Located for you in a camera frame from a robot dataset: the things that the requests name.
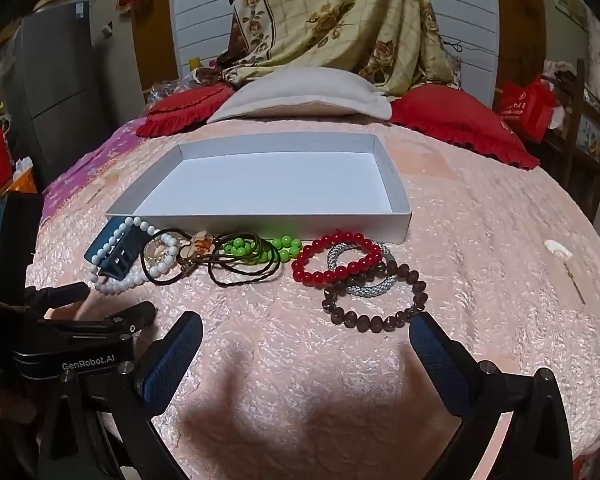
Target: white cardboard tray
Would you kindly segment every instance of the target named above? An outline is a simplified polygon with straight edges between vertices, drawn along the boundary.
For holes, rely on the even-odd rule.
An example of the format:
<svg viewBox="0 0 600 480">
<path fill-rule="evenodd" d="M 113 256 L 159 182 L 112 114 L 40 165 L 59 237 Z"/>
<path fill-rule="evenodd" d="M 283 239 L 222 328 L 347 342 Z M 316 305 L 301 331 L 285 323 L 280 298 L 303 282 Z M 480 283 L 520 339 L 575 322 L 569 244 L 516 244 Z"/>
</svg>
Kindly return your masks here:
<svg viewBox="0 0 600 480">
<path fill-rule="evenodd" d="M 106 215 L 140 216 L 189 233 L 252 231 L 309 240 L 339 228 L 401 243 L 411 209 L 376 136 L 291 132 L 177 145 Z"/>
</svg>

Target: bed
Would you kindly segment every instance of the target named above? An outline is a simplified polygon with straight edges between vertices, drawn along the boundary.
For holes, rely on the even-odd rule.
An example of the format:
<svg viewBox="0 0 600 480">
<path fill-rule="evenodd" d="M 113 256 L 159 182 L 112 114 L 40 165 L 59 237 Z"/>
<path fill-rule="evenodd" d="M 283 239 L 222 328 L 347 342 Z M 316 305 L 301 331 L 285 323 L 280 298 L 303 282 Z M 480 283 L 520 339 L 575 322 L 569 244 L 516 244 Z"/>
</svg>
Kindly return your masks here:
<svg viewBox="0 0 600 480">
<path fill-rule="evenodd" d="M 46 220 L 29 284 L 87 280 L 82 255 L 106 222 L 104 212 L 177 143 L 259 132 L 372 133 L 408 192 L 408 236 L 391 250 L 421 270 L 427 309 L 477 359 L 507 372 L 552 368 L 574 457 L 600 442 L 600 238 L 580 209 L 540 168 L 517 170 L 356 117 L 228 120 L 145 140 L 93 170 Z M 573 253 L 569 266 L 582 298 L 546 240 Z M 199 269 L 167 287 L 145 285 L 114 297 L 92 292 L 77 310 L 56 314 L 96 319 L 150 300 L 158 309 L 155 330 L 138 337 L 139 351 L 184 310 L 202 316 L 200 351 L 167 411 L 154 419 L 191 478 L 422 478 L 458 421 L 411 351 L 408 331 L 346 331 L 330 323 L 321 299 L 320 291 L 299 288 L 289 267 L 267 283 L 230 289 L 214 286 Z M 375 300 L 340 303 L 382 315 L 406 308 L 409 299 L 394 287 Z M 486 477 L 497 438 L 492 444 L 477 478 Z"/>
</svg>

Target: red ruffled cushion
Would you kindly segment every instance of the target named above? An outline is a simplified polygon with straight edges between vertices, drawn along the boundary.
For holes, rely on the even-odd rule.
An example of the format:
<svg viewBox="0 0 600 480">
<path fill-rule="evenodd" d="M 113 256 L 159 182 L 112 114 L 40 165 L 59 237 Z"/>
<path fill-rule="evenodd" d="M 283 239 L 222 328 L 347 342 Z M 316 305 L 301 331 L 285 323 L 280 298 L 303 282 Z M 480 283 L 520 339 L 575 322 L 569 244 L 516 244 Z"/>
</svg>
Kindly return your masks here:
<svg viewBox="0 0 600 480">
<path fill-rule="evenodd" d="M 462 90 L 428 84 L 409 90 L 391 107 L 394 124 L 493 155 L 510 166 L 532 170 L 539 163 L 500 117 Z"/>
<path fill-rule="evenodd" d="M 149 110 L 146 123 L 136 131 L 139 137 L 169 136 L 190 124 L 206 121 L 235 90 L 223 84 L 201 86 L 172 94 Z"/>
</svg>

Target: white pillow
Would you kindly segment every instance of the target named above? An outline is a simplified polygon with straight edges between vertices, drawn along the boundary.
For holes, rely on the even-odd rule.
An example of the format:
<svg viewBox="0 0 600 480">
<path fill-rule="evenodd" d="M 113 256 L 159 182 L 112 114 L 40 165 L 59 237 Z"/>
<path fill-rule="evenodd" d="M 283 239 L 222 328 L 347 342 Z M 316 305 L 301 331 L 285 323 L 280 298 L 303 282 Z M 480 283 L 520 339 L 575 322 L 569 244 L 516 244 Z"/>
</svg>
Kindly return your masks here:
<svg viewBox="0 0 600 480">
<path fill-rule="evenodd" d="M 359 75 L 335 68 L 281 68 L 248 83 L 209 117 L 317 117 L 365 114 L 391 118 L 382 92 Z"/>
</svg>

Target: white bead bracelet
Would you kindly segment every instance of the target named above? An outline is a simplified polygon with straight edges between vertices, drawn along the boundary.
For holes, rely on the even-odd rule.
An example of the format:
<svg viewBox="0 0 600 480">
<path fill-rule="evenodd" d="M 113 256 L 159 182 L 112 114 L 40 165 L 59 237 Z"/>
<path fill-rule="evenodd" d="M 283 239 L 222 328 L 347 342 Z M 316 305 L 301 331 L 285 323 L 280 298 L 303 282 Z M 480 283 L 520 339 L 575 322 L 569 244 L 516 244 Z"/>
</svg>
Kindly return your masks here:
<svg viewBox="0 0 600 480">
<path fill-rule="evenodd" d="M 91 283 L 94 284 L 93 287 L 97 291 L 108 296 L 121 294 L 127 289 L 136 288 L 136 286 L 142 285 L 143 283 L 149 281 L 142 270 L 129 272 L 125 279 L 121 282 L 117 282 L 114 279 L 109 278 L 103 283 L 100 281 L 100 276 L 98 276 L 98 270 L 100 269 L 98 264 L 101 260 L 109 255 L 120 238 L 122 238 L 124 233 L 132 225 L 141 228 L 142 231 L 146 231 L 147 234 L 151 236 L 158 230 L 154 226 L 149 225 L 149 222 L 143 221 L 139 216 L 136 216 L 135 218 L 128 216 L 125 218 L 125 222 L 120 224 L 120 227 L 113 231 L 113 236 L 109 238 L 109 241 L 105 243 L 101 249 L 98 249 L 97 254 L 91 258 L 91 263 L 93 264 L 91 266 Z M 168 274 L 168 272 L 176 265 L 176 256 L 180 251 L 180 241 L 170 234 L 163 234 L 160 237 L 160 241 L 162 242 L 162 245 L 167 247 L 167 253 L 161 262 L 148 269 L 148 272 L 152 278 L 157 278 L 161 274 Z"/>
</svg>

